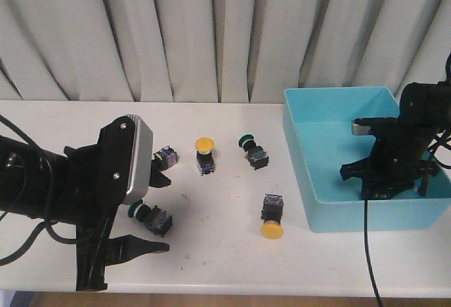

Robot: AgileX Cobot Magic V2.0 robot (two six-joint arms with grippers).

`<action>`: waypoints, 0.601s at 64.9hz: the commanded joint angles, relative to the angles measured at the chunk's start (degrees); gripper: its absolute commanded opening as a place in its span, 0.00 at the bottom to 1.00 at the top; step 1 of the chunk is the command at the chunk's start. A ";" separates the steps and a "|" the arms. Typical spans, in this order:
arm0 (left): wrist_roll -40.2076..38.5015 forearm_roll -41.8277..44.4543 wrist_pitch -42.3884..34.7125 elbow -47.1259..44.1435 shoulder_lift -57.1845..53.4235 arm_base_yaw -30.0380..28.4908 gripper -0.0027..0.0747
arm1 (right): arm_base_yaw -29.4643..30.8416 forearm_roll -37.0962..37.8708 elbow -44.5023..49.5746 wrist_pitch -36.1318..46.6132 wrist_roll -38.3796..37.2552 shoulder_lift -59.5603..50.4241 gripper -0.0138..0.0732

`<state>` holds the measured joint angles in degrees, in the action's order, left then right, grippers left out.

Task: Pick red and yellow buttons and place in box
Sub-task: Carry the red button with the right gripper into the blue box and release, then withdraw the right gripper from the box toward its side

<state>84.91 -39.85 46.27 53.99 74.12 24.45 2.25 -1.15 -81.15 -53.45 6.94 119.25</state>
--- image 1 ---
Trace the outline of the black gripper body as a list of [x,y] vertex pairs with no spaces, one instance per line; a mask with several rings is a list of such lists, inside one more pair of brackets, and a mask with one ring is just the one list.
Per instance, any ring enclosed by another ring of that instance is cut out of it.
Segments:
[[372,136],[375,142],[367,158],[343,164],[343,180],[362,180],[361,199],[391,199],[413,189],[415,181],[424,175],[435,177],[440,166],[424,154],[439,133],[430,125],[406,124],[394,117],[373,118]]
[[133,198],[136,118],[121,116],[101,128],[96,144],[66,147],[68,177],[63,221],[76,226],[78,291],[101,291],[110,233],[118,207]]

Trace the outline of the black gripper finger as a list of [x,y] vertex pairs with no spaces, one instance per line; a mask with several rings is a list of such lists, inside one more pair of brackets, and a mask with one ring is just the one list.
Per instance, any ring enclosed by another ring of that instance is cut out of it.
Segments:
[[152,242],[131,234],[110,239],[107,244],[106,265],[118,265],[151,253],[164,253],[170,245]]
[[428,189],[428,175],[424,175],[421,178],[421,183],[417,189],[419,196],[425,197],[427,194],[427,189]]
[[155,158],[151,163],[151,173],[149,178],[149,186],[153,188],[164,188],[172,184],[170,178],[163,174],[168,169],[168,163],[165,160]]

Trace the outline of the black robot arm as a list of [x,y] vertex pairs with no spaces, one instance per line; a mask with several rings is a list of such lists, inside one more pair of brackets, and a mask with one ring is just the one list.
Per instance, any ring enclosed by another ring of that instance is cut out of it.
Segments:
[[10,120],[1,122],[16,134],[1,138],[1,212],[39,220],[2,265],[18,260],[46,231],[75,245],[77,290],[98,292],[107,288],[106,267],[170,249],[131,234],[110,236],[120,206],[138,216],[148,190],[171,183],[152,165],[153,134],[141,117],[118,117],[100,129],[95,144],[68,146],[62,154],[44,150]]
[[435,160],[441,146],[450,147],[450,63],[445,79],[435,84],[412,82],[402,91],[397,117],[356,118],[352,133],[371,135],[375,142],[367,158],[341,166],[343,180],[362,181],[364,201],[391,199],[413,189],[426,195],[428,179],[443,167]]

